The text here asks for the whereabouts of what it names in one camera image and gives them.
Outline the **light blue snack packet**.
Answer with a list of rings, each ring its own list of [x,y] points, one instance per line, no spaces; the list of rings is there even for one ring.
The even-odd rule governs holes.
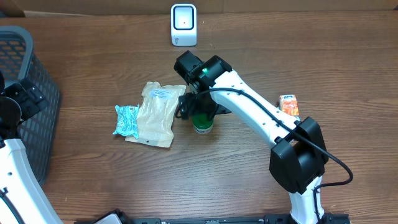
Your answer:
[[[132,106],[115,106],[117,114],[117,124],[113,135],[121,136],[133,136],[136,139],[139,138],[139,132],[137,128],[137,116],[139,113],[139,105]]]

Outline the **orange tissue pack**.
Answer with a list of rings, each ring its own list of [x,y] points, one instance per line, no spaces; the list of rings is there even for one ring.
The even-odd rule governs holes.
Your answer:
[[[291,116],[299,116],[299,107],[295,95],[280,95],[279,109]]]

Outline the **white plastic pouch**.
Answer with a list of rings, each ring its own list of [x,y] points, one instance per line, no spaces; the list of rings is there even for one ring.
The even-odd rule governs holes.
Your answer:
[[[128,136],[127,142],[169,148],[174,138],[172,123],[178,98],[186,91],[185,85],[165,85],[147,82],[142,91],[143,102],[137,115],[138,137]]]

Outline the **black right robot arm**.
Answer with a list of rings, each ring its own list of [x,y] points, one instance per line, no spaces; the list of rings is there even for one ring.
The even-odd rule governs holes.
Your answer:
[[[204,62],[188,50],[176,59],[174,70],[190,89],[179,97],[176,117],[191,119],[197,131],[204,131],[215,116],[235,114],[268,145],[270,173],[289,193],[290,221],[324,223],[317,187],[328,158],[318,123],[310,117],[300,121],[270,104],[219,56]]]

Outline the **green lid jar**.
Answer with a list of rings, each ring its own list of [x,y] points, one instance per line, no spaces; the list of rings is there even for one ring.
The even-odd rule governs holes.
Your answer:
[[[198,134],[208,134],[213,129],[214,119],[210,119],[206,114],[197,114],[192,117],[194,130]]]

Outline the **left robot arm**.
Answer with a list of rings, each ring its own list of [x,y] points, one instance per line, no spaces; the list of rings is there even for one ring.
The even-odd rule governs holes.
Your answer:
[[[49,103],[28,79],[1,77],[1,223],[61,223],[29,164],[18,126]]]

